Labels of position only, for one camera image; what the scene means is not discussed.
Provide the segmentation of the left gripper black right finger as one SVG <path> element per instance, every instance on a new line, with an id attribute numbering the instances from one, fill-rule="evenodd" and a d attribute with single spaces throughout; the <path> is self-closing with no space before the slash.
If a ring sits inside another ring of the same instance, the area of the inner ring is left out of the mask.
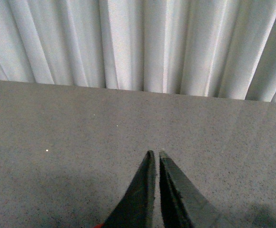
<path id="1" fill-rule="evenodd" d="M 228 220 L 164 152 L 159 153 L 161 212 L 166 228 L 227 228 Z"/>

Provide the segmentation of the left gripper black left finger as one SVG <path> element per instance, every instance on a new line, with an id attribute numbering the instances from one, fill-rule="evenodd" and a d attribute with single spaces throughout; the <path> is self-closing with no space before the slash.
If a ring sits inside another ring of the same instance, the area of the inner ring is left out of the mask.
<path id="1" fill-rule="evenodd" d="M 151 228 L 155 199 L 156 164 L 147 151 L 125 195 L 105 220 L 104 228 Z"/>

